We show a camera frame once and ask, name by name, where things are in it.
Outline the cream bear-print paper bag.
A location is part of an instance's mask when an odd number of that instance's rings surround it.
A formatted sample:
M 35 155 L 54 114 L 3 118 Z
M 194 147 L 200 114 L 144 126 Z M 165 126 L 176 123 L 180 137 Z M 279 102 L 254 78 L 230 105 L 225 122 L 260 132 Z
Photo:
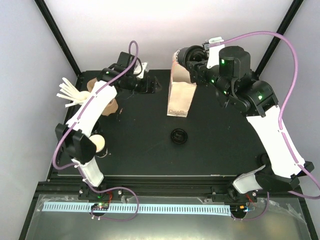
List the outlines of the cream bear-print paper bag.
M 167 115 L 186 118 L 196 89 L 197 85 L 191 83 L 189 72 L 173 60 L 168 88 Z

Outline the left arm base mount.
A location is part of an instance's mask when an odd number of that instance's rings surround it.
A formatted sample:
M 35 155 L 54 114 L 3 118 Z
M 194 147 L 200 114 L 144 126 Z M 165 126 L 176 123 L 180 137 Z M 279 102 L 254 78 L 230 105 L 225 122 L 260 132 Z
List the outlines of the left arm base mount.
M 103 193 L 97 193 L 90 189 L 90 187 L 84 182 L 79 186 L 79 200 L 87 200 L 89 202 L 95 201 L 103 201 L 106 202 L 108 200 L 119 201 L 122 197 L 122 190 L 112 190 Z

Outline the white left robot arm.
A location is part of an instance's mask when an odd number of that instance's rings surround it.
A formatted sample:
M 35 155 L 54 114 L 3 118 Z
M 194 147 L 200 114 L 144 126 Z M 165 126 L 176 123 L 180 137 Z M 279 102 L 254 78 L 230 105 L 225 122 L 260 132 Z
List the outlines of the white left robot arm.
M 55 128 L 58 144 L 52 157 L 57 170 L 75 167 L 90 185 L 89 193 L 97 200 L 108 192 L 102 184 L 104 175 L 98 167 L 97 153 L 103 150 L 94 142 L 93 132 L 98 119 L 115 100 L 118 90 L 138 94 L 153 94 L 161 89 L 155 77 L 148 76 L 148 63 L 130 53 L 121 52 L 116 63 L 104 68 L 94 79 L 92 90 L 84 99 L 73 101 L 79 105 L 77 112 L 65 123 Z

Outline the black paper coffee cup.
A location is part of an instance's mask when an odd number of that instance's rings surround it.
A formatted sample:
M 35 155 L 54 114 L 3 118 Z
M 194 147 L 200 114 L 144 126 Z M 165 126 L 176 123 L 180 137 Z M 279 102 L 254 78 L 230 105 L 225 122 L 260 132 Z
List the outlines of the black paper coffee cup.
M 179 65 L 188 69 L 188 62 L 202 62 L 208 60 L 205 49 L 199 45 L 192 45 L 178 49 L 174 53 L 174 58 Z
M 91 135 L 89 139 L 96 146 L 95 156 L 98 158 L 104 158 L 108 154 L 108 148 L 106 145 L 105 138 L 100 134 L 94 134 L 94 135 Z

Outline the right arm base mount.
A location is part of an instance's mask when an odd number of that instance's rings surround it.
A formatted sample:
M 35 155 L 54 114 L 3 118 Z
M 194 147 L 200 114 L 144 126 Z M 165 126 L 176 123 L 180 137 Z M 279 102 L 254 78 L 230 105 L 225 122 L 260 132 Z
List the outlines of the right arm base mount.
M 211 187 L 211 199 L 214 202 L 224 203 L 248 203 L 257 202 L 257 197 L 252 195 L 252 191 L 249 193 L 239 193 L 230 185 L 216 184 Z

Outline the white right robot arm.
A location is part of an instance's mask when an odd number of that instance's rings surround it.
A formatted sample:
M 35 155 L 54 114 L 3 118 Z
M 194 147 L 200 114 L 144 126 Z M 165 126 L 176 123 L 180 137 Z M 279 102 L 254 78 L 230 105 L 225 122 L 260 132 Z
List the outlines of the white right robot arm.
M 266 151 L 260 167 L 233 180 L 228 198 L 238 202 L 246 193 L 258 190 L 294 194 L 299 177 L 304 175 L 302 168 L 311 172 L 314 166 L 288 147 L 291 140 L 279 126 L 280 107 L 274 90 L 267 82 L 253 78 L 251 55 L 242 47 L 223 47 L 217 53 L 217 64 L 207 67 L 211 57 L 204 47 L 194 45 L 176 60 L 189 72 L 192 83 L 212 84 L 216 94 L 226 97 L 253 127 Z

